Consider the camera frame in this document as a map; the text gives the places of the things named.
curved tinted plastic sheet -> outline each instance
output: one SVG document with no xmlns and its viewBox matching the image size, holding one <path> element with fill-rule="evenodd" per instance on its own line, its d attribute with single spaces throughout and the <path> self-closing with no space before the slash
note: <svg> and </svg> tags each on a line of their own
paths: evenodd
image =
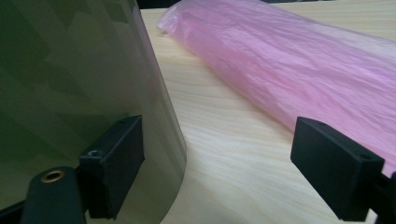
<svg viewBox="0 0 396 224">
<path fill-rule="evenodd" d="M 186 151 L 135 1 L 1 1 L 0 17 L 0 209 L 23 200 L 33 176 L 76 167 L 106 129 L 141 114 L 146 160 L 118 221 L 160 223 Z"/>
<path fill-rule="evenodd" d="M 322 120 L 395 170 L 395 42 L 256 0 L 184 0 L 159 28 L 291 130 L 298 116 Z"/>
</svg>

pink plastic bag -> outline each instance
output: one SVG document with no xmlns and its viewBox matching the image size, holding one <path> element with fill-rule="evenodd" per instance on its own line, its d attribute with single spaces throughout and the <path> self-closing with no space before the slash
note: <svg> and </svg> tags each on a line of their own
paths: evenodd
<svg viewBox="0 0 396 224">
<path fill-rule="evenodd" d="M 396 170 L 396 42 L 257 0 L 184 0 L 159 28 L 291 130 L 321 120 Z"/>
</svg>

screw hole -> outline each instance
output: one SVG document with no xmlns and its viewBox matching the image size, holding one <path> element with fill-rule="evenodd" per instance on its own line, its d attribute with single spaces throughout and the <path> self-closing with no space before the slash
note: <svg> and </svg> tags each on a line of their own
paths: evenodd
<svg viewBox="0 0 396 224">
<path fill-rule="evenodd" d="M 41 177 L 41 182 L 49 184 L 58 181 L 64 177 L 64 171 L 56 170 L 47 173 Z"/>
<path fill-rule="evenodd" d="M 88 155 L 89 156 L 93 156 L 93 157 L 99 156 L 99 151 L 98 150 L 92 150 L 92 151 L 88 152 Z"/>
</svg>

wood grain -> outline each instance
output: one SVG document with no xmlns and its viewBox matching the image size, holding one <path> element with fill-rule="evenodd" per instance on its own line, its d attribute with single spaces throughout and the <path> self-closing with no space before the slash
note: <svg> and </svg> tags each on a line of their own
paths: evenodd
<svg viewBox="0 0 396 224">
<path fill-rule="evenodd" d="M 288 11 L 396 40 L 396 2 L 278 4 Z M 142 10 L 188 147 L 184 181 L 163 223 L 340 223 L 290 162 L 292 133 L 156 29 Z M 374 223 L 370 213 L 366 223 Z"/>
</svg>

